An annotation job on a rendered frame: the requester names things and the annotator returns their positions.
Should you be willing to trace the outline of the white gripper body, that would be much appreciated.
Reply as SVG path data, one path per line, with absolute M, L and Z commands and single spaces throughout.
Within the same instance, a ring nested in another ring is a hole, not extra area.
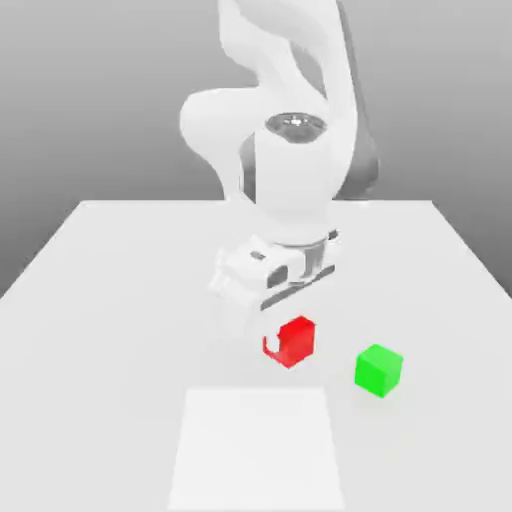
M 317 295 L 324 295 L 326 283 L 335 272 L 336 265 L 328 264 L 302 282 L 286 282 L 265 290 L 249 313 L 244 333 L 247 336 L 275 335 L 280 326 L 292 319 L 311 313 Z

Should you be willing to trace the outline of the small red cube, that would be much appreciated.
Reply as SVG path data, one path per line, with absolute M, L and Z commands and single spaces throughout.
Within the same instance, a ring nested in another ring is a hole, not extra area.
M 280 327 L 280 351 L 271 353 L 266 349 L 265 337 L 263 353 L 285 368 L 292 368 L 311 356 L 315 346 L 315 323 L 305 316 L 298 316 Z

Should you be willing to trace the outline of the small green cube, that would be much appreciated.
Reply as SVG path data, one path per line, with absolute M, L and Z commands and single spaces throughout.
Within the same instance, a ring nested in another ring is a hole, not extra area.
M 399 383 L 404 357 L 373 344 L 356 359 L 354 382 L 369 393 L 384 398 Z

